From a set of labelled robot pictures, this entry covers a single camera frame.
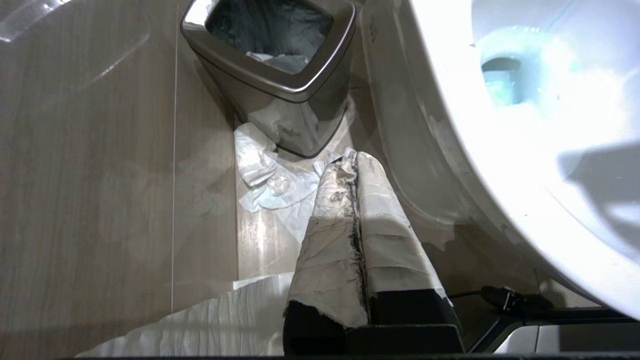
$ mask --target trash can lid opening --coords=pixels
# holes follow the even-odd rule
[[[304,0],[221,0],[207,31],[250,58],[301,72],[331,30],[333,17]]]

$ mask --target white toilet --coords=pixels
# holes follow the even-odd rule
[[[368,0],[402,196],[640,319],[640,2]]]

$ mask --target toilet rim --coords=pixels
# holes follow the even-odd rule
[[[508,234],[512,242],[528,245],[578,290],[640,319],[640,265],[584,227],[543,183],[525,176],[522,153],[505,151],[517,149],[517,139],[497,125],[484,88],[472,28],[475,1],[479,0],[409,0],[448,117],[437,120],[449,120],[469,168],[493,205],[509,219],[505,224],[487,214],[494,225],[512,229]],[[469,184],[461,182],[471,193]]]

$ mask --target wood-pattern tile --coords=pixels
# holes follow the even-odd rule
[[[177,38],[174,311],[232,290],[238,272],[234,116]]]
[[[175,17],[75,0],[0,43],[0,358],[169,313]]]

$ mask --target crumpled tissue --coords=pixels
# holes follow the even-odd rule
[[[329,153],[325,159],[316,161],[313,169],[304,169],[278,159],[275,143],[250,122],[240,125],[234,136],[238,171],[251,187],[240,198],[240,205],[252,213],[274,210],[283,225],[302,242],[316,202],[320,175],[326,164],[340,156]]]
[[[318,118],[308,102],[293,104],[275,97],[263,108],[246,115],[248,122],[260,124],[270,139],[282,144],[295,144],[311,151],[319,141]]]
[[[270,67],[292,75],[301,72],[309,63],[309,58],[305,55],[280,54],[278,56],[272,56],[269,54],[253,53],[251,51],[247,51],[245,55],[255,61],[259,61],[265,65],[269,65]]]

